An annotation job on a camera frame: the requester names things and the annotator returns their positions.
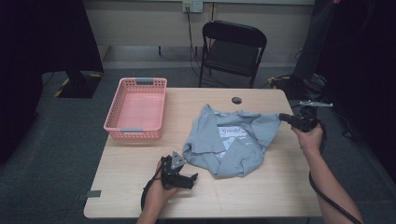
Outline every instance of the black folding chair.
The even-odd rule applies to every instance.
[[[199,87],[203,84],[204,67],[250,77],[253,87],[267,38],[257,28],[228,22],[210,21],[202,30],[204,47],[201,62]]]

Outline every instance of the chair backrest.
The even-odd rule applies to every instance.
[[[267,37],[259,29],[228,21],[210,21],[202,29],[204,39],[222,40],[258,48],[265,48]]]

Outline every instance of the wooden table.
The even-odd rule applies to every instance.
[[[242,104],[232,103],[240,97]],[[124,218],[140,215],[143,187],[154,175],[161,156],[182,148],[191,124],[209,104],[222,112],[288,113],[283,91],[258,89],[168,88],[159,141],[116,141],[110,136],[99,163],[84,215],[89,218]],[[245,177],[216,179],[209,171],[186,164],[181,175],[198,173],[193,189],[181,189],[169,201],[162,218],[204,217],[315,217],[320,216],[317,197],[308,183],[308,166],[297,137],[282,122],[267,148],[264,162]]]

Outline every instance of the hand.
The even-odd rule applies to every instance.
[[[161,167],[161,161],[157,163],[156,171]],[[161,181],[161,172],[157,174],[146,195],[145,207],[137,223],[155,223],[168,200],[177,193],[178,188],[164,189]]]
[[[303,133],[294,127],[291,127],[291,129],[297,134],[300,148],[303,150],[305,156],[320,155],[319,149],[323,137],[323,130],[320,124],[309,133]]]

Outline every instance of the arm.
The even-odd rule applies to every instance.
[[[319,148],[323,134],[320,125],[310,133],[303,133],[295,128],[292,128],[292,130],[297,134],[301,149],[308,162],[312,178],[320,191],[363,223],[358,207],[344,188],[338,183],[332,171],[320,155]],[[325,223],[351,223],[349,219],[344,217],[344,215],[324,201],[320,196],[318,196],[318,203]]]
[[[178,188],[164,189],[161,182],[161,172],[157,174],[146,195],[145,207],[137,220],[137,224],[154,224],[168,200],[177,192]]]

